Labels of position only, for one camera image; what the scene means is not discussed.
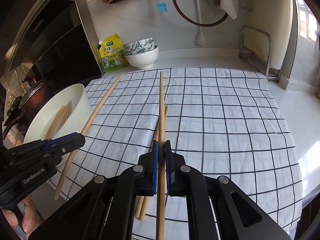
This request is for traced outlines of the left hand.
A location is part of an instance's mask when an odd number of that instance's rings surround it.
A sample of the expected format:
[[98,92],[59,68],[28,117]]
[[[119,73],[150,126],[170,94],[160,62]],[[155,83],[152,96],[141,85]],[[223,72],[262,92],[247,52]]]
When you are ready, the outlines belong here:
[[[37,213],[37,209],[31,195],[24,198],[22,203],[24,204],[22,229],[25,233],[25,238],[28,239],[30,234],[42,224],[43,220]],[[18,219],[13,211],[6,209],[1,209],[1,211],[12,228],[18,226]]]

